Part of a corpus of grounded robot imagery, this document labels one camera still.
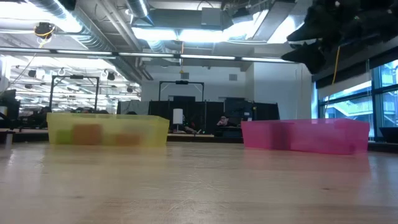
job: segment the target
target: orange block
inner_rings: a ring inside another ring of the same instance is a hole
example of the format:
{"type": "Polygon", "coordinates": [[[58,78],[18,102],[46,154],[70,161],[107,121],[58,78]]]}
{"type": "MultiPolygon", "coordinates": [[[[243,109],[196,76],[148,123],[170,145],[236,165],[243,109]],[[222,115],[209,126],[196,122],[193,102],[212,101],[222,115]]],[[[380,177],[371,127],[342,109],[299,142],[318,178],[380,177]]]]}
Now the orange block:
{"type": "Polygon", "coordinates": [[[103,137],[100,124],[75,124],[72,133],[73,143],[77,145],[100,145],[103,137]]]}
{"type": "Polygon", "coordinates": [[[139,146],[141,144],[139,134],[117,134],[115,138],[118,146],[139,146]]]}

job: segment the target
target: window frame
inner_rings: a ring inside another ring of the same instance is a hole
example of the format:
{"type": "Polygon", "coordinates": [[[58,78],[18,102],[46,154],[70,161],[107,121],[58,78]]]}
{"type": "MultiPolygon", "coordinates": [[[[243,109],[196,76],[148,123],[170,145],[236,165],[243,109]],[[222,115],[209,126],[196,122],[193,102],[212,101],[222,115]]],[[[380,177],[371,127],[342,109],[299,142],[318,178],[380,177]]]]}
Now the window frame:
{"type": "Polygon", "coordinates": [[[388,93],[390,91],[398,91],[398,84],[393,84],[393,85],[382,87],[381,70],[380,70],[381,66],[378,66],[371,70],[367,69],[367,71],[371,73],[371,91],[365,91],[365,92],[356,93],[356,94],[349,95],[349,96],[343,96],[343,97],[335,98],[335,99],[332,99],[329,101],[318,100],[318,117],[324,118],[326,104],[332,105],[333,103],[340,103],[343,101],[355,100],[355,99],[371,96],[372,104],[373,104],[374,137],[369,137],[369,139],[375,140],[375,141],[383,141],[384,138],[379,129],[380,127],[383,127],[382,96],[384,93],[388,93]]]}

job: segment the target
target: wooden table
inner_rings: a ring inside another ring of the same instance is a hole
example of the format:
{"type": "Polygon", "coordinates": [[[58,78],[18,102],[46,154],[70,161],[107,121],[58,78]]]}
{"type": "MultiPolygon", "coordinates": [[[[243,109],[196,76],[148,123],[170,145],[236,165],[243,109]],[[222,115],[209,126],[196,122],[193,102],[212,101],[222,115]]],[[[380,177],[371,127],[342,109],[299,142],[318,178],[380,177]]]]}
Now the wooden table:
{"type": "Polygon", "coordinates": [[[398,223],[398,157],[15,144],[0,223],[398,223]]]}

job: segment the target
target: white lampshade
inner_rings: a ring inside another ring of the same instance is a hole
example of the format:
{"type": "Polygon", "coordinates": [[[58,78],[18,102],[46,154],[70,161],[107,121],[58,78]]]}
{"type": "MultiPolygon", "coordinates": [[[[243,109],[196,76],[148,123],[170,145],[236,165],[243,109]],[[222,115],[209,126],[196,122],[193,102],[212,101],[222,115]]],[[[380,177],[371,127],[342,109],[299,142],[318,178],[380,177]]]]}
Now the white lampshade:
{"type": "Polygon", "coordinates": [[[173,124],[182,124],[182,109],[173,110],[173,124]]]}

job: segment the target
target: green block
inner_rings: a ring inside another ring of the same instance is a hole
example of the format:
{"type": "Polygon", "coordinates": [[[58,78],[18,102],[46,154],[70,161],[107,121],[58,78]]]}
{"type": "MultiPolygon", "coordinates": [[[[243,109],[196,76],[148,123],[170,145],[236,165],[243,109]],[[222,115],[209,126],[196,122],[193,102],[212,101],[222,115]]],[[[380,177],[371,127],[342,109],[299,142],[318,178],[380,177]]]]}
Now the green block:
{"type": "Polygon", "coordinates": [[[72,131],[71,130],[58,130],[56,144],[72,144],[72,131]]]}

